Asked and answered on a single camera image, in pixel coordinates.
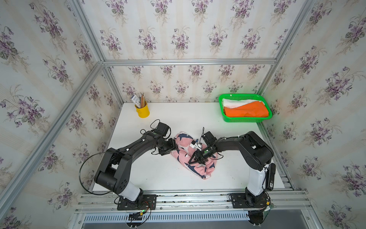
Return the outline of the pink patterned garment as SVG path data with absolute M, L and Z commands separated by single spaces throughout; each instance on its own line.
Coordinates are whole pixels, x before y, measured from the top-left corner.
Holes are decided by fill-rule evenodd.
M 209 179 L 211 174 L 215 170 L 216 161 L 218 159 L 218 153 L 215 153 L 205 164 L 198 164 L 194 163 L 192 165 L 188 164 L 189 159 L 191 158 L 192 154 L 198 150 L 193 148 L 191 142 L 198 141 L 198 139 L 194 139 L 186 132 L 180 132 L 175 137 L 174 140 L 178 146 L 178 149 L 172 151 L 170 154 L 186 169 L 193 172 L 201 179 Z M 206 149 L 207 146 L 202 143 L 202 149 Z

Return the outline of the white shorts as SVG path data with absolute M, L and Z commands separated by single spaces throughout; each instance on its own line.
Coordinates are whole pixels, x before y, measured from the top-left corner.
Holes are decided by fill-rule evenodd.
M 227 107 L 227 108 L 238 108 L 238 107 L 241 107 L 241 106 L 245 106 L 245 105 L 248 105 L 248 104 L 251 104 L 251 103 L 256 103 L 256 102 L 259 102 L 259 103 L 262 103 L 264 104 L 263 101 L 260 101 L 260 100 L 230 100 L 230 99 L 222 99 L 222 105 L 223 107 Z

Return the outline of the orange cloth garment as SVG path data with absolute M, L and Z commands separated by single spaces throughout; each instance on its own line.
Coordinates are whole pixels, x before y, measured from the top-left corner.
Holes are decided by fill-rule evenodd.
M 269 111 L 261 101 L 246 103 L 245 105 L 224 106 L 224 113 L 227 117 L 268 117 Z

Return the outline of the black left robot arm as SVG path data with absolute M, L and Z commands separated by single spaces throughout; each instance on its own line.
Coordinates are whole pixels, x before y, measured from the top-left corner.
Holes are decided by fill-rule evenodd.
M 141 204 L 144 191 L 130 181 L 132 164 L 152 149 L 157 149 L 162 156 L 176 150 L 176 142 L 170 134 L 171 128 L 160 122 L 131 144 L 119 149 L 109 148 L 104 152 L 94 182 L 130 202 Z

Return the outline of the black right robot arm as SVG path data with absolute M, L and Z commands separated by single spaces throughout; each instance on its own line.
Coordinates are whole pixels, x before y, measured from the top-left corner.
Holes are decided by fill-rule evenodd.
M 188 161 L 190 166 L 203 165 L 215 153 L 240 151 L 250 167 L 249 183 L 245 190 L 245 200 L 250 207 L 265 199 L 266 192 L 272 191 L 275 184 L 276 165 L 272 163 L 274 152 L 255 132 L 244 135 L 221 137 L 217 139 L 210 131 L 202 134 L 206 147 L 197 149 Z

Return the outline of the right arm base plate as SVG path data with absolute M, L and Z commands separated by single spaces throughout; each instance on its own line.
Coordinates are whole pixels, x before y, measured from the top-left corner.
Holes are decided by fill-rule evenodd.
M 263 192 L 259 196 L 251 193 L 232 193 L 229 195 L 234 209 L 263 209 L 270 204 L 270 196 Z

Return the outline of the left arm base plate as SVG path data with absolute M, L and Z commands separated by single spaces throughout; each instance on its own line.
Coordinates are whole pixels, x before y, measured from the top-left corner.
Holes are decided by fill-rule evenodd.
M 117 210 L 155 210 L 157 195 L 140 195 L 136 201 L 131 201 L 122 196 L 117 202 Z

